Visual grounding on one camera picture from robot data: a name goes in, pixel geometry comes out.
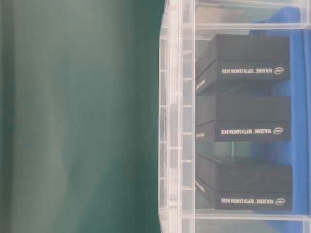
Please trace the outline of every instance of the intel logo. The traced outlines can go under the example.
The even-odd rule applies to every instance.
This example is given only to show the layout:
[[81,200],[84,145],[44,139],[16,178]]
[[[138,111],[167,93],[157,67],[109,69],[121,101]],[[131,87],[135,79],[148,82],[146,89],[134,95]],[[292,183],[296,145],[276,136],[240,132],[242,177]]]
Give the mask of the intel logo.
[[280,135],[280,134],[283,133],[283,132],[284,132],[284,130],[283,130],[283,128],[281,128],[281,127],[275,128],[275,129],[273,130],[273,133],[274,133],[275,135]]
[[278,67],[274,70],[275,74],[282,74],[284,72],[284,68],[283,67]]
[[279,198],[276,200],[276,205],[284,205],[286,200],[284,198]]

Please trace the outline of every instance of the black box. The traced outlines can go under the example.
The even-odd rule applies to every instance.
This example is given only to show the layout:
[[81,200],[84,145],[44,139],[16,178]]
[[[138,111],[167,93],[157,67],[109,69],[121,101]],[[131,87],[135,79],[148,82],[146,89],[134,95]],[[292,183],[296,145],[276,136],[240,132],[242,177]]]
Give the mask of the black box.
[[246,84],[260,89],[290,78],[289,38],[217,34],[196,60],[196,94]]
[[292,167],[196,156],[196,187],[215,209],[291,210]]
[[216,94],[196,99],[196,138],[207,141],[291,139],[290,97]]

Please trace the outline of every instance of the transparent plastic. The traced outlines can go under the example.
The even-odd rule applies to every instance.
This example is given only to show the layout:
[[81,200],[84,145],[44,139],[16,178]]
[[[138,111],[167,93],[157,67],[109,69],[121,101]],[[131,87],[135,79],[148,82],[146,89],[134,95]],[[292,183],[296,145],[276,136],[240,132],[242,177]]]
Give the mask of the transparent plastic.
[[[265,22],[284,7],[299,9],[300,21]],[[311,29],[310,15],[309,0],[166,0],[159,49],[158,208],[163,233],[311,233],[309,214],[214,210],[200,206],[195,187],[196,59],[216,34]],[[212,150],[231,156],[245,148],[247,142],[214,144]]]

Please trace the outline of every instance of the clear plastic bin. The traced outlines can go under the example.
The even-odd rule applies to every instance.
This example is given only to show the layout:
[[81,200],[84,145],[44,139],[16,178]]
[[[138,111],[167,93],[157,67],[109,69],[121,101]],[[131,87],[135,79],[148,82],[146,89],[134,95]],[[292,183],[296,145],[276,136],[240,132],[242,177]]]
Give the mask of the clear plastic bin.
[[[307,138],[310,68],[305,64],[311,50],[307,41],[311,38],[309,5],[308,0],[166,0],[159,50],[158,207],[163,233],[311,233]],[[299,17],[273,20],[288,9],[298,12]],[[291,121],[295,140],[284,147],[294,170],[293,200],[299,189],[304,188],[305,193],[302,200],[293,201],[291,211],[215,210],[202,204],[203,197],[195,185],[195,62],[216,34],[262,32],[277,32],[290,40],[296,40],[298,33],[295,42],[305,43],[302,57],[291,58],[292,73],[294,69],[306,71],[300,86],[288,87],[287,92],[292,102],[304,102],[300,107],[292,104],[292,111],[300,114],[292,116]],[[290,52],[296,49],[293,44]],[[225,142],[225,146],[213,144],[211,150],[230,156],[237,150],[250,153],[249,148],[247,142]]]

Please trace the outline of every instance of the green backdrop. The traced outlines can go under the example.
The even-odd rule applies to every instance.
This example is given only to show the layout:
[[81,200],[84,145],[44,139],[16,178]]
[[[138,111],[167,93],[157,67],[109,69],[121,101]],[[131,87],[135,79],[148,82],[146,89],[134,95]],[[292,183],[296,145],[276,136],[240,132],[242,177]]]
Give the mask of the green backdrop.
[[163,5],[1,1],[1,232],[159,232]]

